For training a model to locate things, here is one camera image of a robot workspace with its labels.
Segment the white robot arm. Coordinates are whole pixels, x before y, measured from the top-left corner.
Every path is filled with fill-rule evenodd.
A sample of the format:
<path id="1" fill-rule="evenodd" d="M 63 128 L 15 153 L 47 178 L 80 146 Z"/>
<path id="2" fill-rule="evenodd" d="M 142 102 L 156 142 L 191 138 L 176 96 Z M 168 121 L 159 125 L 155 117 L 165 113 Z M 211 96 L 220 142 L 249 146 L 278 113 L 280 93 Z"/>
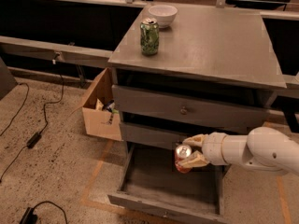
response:
<path id="1" fill-rule="evenodd" d="M 269 127 L 255 128 L 247 135 L 197 134 L 185 139 L 183 145 L 201 150 L 178 161 L 181 168 L 234 164 L 273 175 L 299 175 L 299 144 Z"/>

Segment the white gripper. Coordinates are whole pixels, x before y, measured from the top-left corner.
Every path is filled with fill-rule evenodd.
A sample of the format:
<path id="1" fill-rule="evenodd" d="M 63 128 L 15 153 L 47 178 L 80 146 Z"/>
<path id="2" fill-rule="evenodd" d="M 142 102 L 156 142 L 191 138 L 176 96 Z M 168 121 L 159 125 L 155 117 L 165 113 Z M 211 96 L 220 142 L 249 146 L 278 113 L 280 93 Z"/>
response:
<path id="1" fill-rule="evenodd" d="M 226 165 L 222 155 L 222 143 L 226 133 L 197 134 L 182 141 L 184 145 L 202 147 L 200 151 L 194 151 L 188 158 L 179 161 L 178 165 L 183 168 L 204 167 L 209 163 L 213 165 Z"/>

